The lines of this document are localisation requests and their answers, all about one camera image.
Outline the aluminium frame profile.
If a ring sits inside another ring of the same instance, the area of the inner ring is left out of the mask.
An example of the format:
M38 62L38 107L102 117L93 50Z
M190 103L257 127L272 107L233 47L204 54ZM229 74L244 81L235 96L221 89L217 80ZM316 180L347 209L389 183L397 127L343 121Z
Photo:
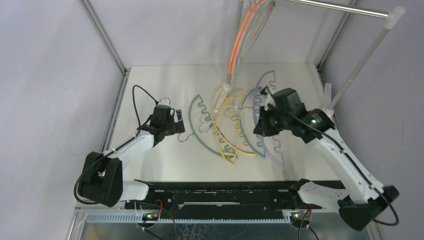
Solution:
M92 2L90 0L81 0L80 5L84 9L88 19L92 23L96 33L98 34L101 42L103 43L105 49L107 50L109 56L111 57L114 64L117 66L120 73L120 79L118 81L118 87L116 88L115 95L113 97L113 104L108 117L108 122L103 134L103 139L100 145L101 150L106 150L112 142L113 133L115 130L115 125L118 118L118 111L121 107L123 101L123 95L125 88L128 82L129 69L125 67L119 53L113 44L112 39L107 33L106 28L104 27L97 11L95 10ZM81 204L77 203L74 208L74 213L69 224L68 232L66 234L67 240L79 240L86 222L85 214L81 210Z
M359 3L360 3L359 0L351 0L348 5L358 7ZM333 35L330 39L330 42L329 42L328 46L326 47L326 49L323 53L323 56L322 56L321 60L319 61L318 65L317 65L317 71L318 71L318 73L319 73L319 75L321 76L322 79L325 78L324 67L326 66L326 64L330 60L331 55L333 54L334 50L336 49L336 46L337 46L339 40L341 39L344 31L347 29L353 15L354 15L354 13L343 12L342 18L339 21L339 23L336 27L336 30L334 31L334 33L333 33Z

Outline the right small circuit board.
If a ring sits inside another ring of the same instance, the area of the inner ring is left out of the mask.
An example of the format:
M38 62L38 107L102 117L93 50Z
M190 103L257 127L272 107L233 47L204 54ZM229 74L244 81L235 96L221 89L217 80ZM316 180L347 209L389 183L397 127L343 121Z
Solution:
M291 216L290 216L290 221L291 222L296 222L296 221L302 221L302 220L304 220L306 217L305 217L305 214L303 213L303 214L301 214L301 213L293 213Z

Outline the pale yellow plastic hanger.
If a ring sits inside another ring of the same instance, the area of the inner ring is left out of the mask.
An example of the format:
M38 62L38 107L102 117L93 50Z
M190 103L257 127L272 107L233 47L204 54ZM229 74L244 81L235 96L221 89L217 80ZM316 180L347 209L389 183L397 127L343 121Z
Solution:
M220 108L223 106L224 101L228 98L229 93L232 91L233 87L229 84L224 84L218 88L214 94L214 97L211 101L211 120L215 120L215 115L218 113Z

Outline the purple plastic hanger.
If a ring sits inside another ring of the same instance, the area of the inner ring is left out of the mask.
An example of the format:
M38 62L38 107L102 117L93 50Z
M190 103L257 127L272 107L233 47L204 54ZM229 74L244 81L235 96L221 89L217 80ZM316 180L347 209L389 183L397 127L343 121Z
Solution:
M260 96L260 91L262 90L261 82L265 77L272 76L270 81L268 82L270 86L275 89L275 83L276 83L276 71L275 70L269 70L266 71L258 80L258 82L255 85L255 88L253 89L253 100L252 100L252 117L253 117L253 123L256 126L259 121L260 116L260 106L262 105L262 97ZM276 153L280 154L281 160L277 160L274 155L270 152L267 145L264 142L264 138L261 135L256 136L264 150L264 155L266 157L269 157L274 163L279 165L280 167L284 167L284 155L281 151L276 151Z

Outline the white clothes rack left post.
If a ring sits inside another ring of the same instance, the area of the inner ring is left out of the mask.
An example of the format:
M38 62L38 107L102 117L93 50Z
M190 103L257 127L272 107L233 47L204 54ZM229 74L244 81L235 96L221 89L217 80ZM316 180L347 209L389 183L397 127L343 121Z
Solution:
M231 43L231 49L229 51L229 60L228 60L228 67L230 67L231 64L231 55L232 55L232 49L234 46L234 43L236 41L237 38L237 34L238 34L238 30L240 28L240 23L241 23L241 19L242 19L242 13L243 13L243 7L244 7L244 1L243 0L238 0L237 1L237 9L236 9L236 14L235 14L235 24L234 24L234 30L233 30L233 38L232 38L232 43ZM226 76L225 76L225 81L223 83L223 89L225 94L228 94L229 91L232 89L232 74L229 73L227 71Z

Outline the chrome clothes rack bar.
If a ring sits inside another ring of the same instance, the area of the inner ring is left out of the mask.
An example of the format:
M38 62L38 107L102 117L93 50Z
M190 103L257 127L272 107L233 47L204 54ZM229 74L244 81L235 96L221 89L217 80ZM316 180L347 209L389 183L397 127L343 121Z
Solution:
M326 8L326 9L331 9L336 11L342 11L346 13L376 17L380 19L387 19L391 13L390 11L368 9L368 8L354 6L354 5L333 3L333 2L322 1L322 0L288 0L288 2L315 6L320 8Z

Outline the right aluminium frame profile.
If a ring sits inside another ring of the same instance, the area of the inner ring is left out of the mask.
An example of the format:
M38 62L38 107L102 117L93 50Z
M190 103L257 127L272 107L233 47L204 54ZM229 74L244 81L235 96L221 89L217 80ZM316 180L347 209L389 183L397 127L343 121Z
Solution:
M358 7L359 3L360 3L359 0L351 0L348 5ZM337 46L339 40L341 39L344 31L347 29L353 15L354 15L354 13L343 12L342 18L339 21L339 23L336 27L336 30L334 31L334 33L333 33L333 35L330 39L330 42L329 42L328 46L326 47L326 49L323 53L323 56L322 56L321 60L319 61L318 65L317 65L317 71L318 71L318 73L319 73L319 75L321 76L322 79L325 78L324 67L326 66L326 64L330 60L331 55L333 54L334 50L336 49L336 46Z

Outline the small circuit board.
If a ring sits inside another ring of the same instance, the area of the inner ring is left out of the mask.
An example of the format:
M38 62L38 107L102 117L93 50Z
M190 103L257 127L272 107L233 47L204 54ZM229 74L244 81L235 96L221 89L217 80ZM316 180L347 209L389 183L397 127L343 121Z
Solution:
M291 222L296 222L296 221L302 221L302 220L304 220L306 217L305 217L305 214L303 213L303 214L301 214L301 213L293 213L291 216L290 216L290 221Z
M143 214L141 221L142 222L157 221L159 217L160 216L157 213L146 213L146 214Z

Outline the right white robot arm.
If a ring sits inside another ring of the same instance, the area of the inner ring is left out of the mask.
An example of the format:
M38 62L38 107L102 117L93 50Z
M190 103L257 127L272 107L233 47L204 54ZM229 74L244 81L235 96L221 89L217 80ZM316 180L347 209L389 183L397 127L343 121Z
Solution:
M343 184L342 189L335 189L302 178L289 188L289 203L293 207L311 205L338 213L356 231L377 222L386 209L393 212L392 225L399 224L399 215L393 207L399 191L393 185L384 185L365 168L323 110L307 110L293 88L274 91L265 87L260 94L266 100L259 107L253 133L273 137L290 131L318 152Z

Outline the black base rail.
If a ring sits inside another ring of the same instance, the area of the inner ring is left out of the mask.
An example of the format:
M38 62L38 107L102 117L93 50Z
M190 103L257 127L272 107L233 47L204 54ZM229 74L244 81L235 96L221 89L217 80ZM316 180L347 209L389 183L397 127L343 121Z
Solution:
M302 203L289 192L295 181L236 182L153 182L153 189L141 203L129 200L126 210L153 210L163 207L161 215L177 218L275 217L276 212L321 210Z

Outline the dark green plastic hanger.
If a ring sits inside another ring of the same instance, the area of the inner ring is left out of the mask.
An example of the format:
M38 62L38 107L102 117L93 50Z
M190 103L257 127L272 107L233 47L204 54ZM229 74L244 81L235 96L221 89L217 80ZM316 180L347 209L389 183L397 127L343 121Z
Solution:
M190 133L187 136L182 133L177 135L180 143L186 143L190 138L194 138L205 150L225 160L230 160L235 154L235 149L225 142L223 136L216 133L219 128L211 120L211 112L200 94L195 95L189 104L188 128ZM205 135L208 134L211 134L215 146L210 146L205 140Z

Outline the orange plastic hanger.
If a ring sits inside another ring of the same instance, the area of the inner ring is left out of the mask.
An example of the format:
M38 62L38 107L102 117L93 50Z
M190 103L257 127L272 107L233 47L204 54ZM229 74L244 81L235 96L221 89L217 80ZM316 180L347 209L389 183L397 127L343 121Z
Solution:
M253 28L258 21L257 19L260 16L258 12L262 7L263 2L263 0L255 0L251 3L240 23L236 40L232 48L230 67L228 67L228 72L231 73L231 75L237 74L237 67L241 62L239 59L242 58L244 51L243 45L247 44L247 40L252 31L251 28Z

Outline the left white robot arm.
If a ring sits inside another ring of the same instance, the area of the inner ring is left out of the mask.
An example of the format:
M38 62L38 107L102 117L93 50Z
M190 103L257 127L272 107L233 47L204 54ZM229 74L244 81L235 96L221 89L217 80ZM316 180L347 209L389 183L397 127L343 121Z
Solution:
M154 148L167 136L185 132L183 114L166 104L157 104L147 120L122 145L104 152L89 153L73 194L84 205L113 207L118 202L137 201L149 209L157 196L151 184L141 180L124 180L124 169L144 152Z

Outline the left aluminium frame profile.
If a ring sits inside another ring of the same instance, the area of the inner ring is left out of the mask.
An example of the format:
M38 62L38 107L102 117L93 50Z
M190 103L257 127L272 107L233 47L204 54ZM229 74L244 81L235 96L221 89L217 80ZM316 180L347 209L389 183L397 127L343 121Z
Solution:
M128 82L129 69L125 67L119 53L113 44L112 39L107 33L106 28L104 27L97 11L95 10L92 2L90 0L81 0L80 5L84 9L88 19L92 23L96 33L98 34L101 42L103 43L105 49L107 50L109 56L111 57L114 64L117 66L120 73L120 79L118 81L118 87L116 88L115 95L113 97L113 104L108 117L108 122L103 134L103 139L100 145L101 150L106 150L112 142L113 133L115 130L115 125L118 118L118 111L121 107L123 101L123 95L125 88ZM66 234L67 240L79 240L86 222L85 214L81 210L81 204L77 203L74 208L74 213L69 224L68 232Z

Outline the left small circuit board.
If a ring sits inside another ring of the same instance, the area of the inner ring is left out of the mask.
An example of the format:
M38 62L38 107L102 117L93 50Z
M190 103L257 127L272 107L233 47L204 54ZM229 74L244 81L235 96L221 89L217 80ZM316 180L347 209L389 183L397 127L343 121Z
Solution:
M141 221L142 222L157 221L159 217L160 216L157 213L146 213L146 214L143 214Z

